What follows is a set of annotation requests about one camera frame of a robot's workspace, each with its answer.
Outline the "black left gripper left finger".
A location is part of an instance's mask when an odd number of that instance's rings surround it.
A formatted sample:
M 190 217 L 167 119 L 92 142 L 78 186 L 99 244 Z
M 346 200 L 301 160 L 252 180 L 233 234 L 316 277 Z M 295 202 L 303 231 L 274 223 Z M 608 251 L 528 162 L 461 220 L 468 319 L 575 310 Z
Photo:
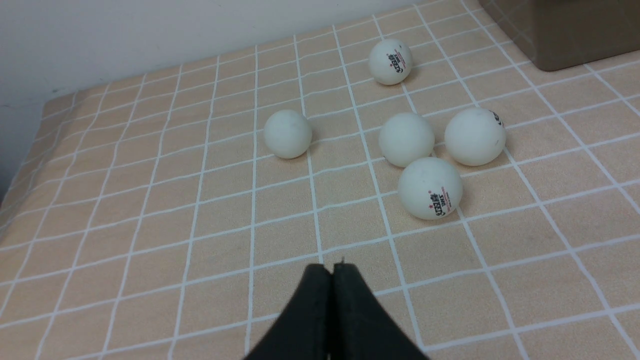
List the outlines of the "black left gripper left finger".
M 332 275 L 322 264 L 305 267 L 294 294 L 247 360 L 326 360 Z

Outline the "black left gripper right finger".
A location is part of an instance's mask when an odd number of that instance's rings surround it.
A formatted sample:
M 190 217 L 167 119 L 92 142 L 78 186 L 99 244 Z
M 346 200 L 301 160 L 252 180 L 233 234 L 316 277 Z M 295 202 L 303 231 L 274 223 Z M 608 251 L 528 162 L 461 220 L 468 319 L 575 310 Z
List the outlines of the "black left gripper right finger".
M 345 360 L 428 360 L 374 296 L 358 267 L 333 267 L 342 355 Z

